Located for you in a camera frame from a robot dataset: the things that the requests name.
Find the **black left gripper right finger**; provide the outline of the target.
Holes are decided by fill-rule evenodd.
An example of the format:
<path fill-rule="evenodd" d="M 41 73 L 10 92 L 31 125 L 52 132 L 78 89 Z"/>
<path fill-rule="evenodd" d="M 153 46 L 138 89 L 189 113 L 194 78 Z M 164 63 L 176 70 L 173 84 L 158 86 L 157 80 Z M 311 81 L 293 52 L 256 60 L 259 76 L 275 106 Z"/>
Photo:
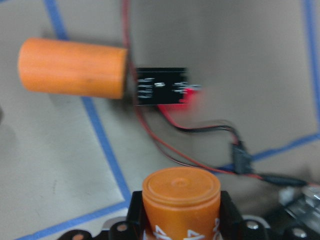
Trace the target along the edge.
<path fill-rule="evenodd" d="M 243 217 L 229 193 L 220 192 L 219 230 L 224 240 L 237 240 Z"/>

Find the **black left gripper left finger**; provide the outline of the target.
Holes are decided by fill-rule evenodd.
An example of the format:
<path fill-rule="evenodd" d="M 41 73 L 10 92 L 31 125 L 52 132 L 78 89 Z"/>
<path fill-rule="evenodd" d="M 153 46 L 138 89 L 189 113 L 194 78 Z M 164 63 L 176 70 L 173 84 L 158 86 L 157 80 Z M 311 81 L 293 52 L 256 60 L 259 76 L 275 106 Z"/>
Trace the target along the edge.
<path fill-rule="evenodd" d="M 134 191 L 126 216 L 128 240 L 143 240 L 147 226 L 147 216 L 143 204 L 142 191 Z"/>

